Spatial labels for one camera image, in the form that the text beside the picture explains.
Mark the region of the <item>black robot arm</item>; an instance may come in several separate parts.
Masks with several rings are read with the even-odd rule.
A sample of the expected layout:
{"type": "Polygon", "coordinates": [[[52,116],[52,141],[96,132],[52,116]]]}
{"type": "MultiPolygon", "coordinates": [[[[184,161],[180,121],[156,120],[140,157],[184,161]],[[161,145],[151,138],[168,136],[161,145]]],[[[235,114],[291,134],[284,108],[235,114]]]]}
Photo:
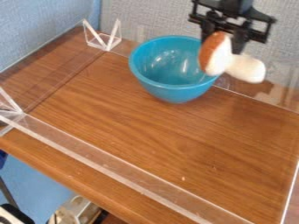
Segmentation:
{"type": "Polygon", "coordinates": [[[200,39],[213,32],[231,35],[232,52],[241,54],[247,42],[266,43],[276,18],[254,7],[254,0],[191,0],[188,21],[200,26],[200,39]]]}

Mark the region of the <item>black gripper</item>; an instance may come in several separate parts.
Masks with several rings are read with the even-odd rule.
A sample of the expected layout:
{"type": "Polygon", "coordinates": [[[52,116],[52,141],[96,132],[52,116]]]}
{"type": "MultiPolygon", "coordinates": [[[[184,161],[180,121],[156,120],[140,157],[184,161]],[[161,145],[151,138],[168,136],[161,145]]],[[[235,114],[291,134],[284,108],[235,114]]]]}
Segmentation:
{"type": "Polygon", "coordinates": [[[191,0],[191,3],[189,21],[201,28],[201,41],[213,32],[233,34],[233,54],[241,54],[250,40],[267,42],[276,18],[256,9],[255,0],[191,0]]]}

